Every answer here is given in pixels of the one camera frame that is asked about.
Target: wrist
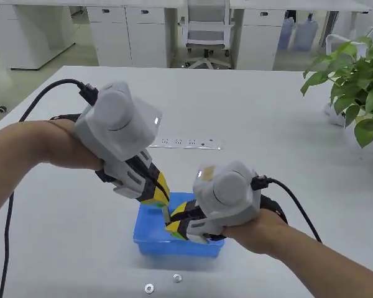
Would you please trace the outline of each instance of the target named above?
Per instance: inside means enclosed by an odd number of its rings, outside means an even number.
[[[12,134],[19,137],[19,149],[32,166],[44,161],[45,142],[42,121],[21,122],[11,125]]]
[[[287,243],[292,237],[294,228],[288,225],[276,225],[269,227],[267,231],[267,252],[266,254],[280,260],[282,252],[287,249]]]

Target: white office chair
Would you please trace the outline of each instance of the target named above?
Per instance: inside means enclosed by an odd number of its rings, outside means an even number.
[[[205,49],[203,58],[188,59],[188,68],[206,65],[213,70],[213,64],[230,68],[231,64],[209,57],[210,48],[219,47],[229,56],[231,29],[229,0],[186,0],[187,14],[181,18],[182,43],[188,51],[193,47]]]
[[[373,39],[373,27],[366,34],[366,36]],[[326,38],[326,54],[330,55],[334,51],[333,46],[335,44],[340,45],[340,43],[350,42],[350,41],[351,41],[351,39],[340,36],[338,34],[329,34]],[[358,58],[366,56],[367,45],[365,43],[352,42],[352,44],[355,45],[356,48],[357,48],[357,57]]]

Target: forearm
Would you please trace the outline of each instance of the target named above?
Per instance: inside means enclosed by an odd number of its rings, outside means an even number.
[[[33,122],[12,124],[0,131],[0,208],[40,158],[41,139]]]
[[[280,227],[271,255],[288,266],[316,298],[373,298],[373,272],[302,232]]]

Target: blue water bottle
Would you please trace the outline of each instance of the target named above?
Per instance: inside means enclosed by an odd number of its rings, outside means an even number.
[[[287,50],[288,44],[290,42],[290,37],[292,36],[294,26],[294,19],[289,17],[285,19],[282,26],[282,31],[280,32],[280,39],[278,43],[278,49]]]
[[[315,39],[319,25],[312,20],[313,14],[308,16],[305,22],[298,23],[296,36],[294,38],[293,50],[309,52]]]

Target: white wall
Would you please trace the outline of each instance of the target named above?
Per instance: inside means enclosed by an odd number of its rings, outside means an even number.
[[[372,8],[369,14],[359,14],[357,18],[357,36],[365,35],[373,26],[373,0],[356,0]],[[342,36],[348,36],[349,23],[351,14],[347,12],[340,13],[339,19],[334,27],[333,32]]]

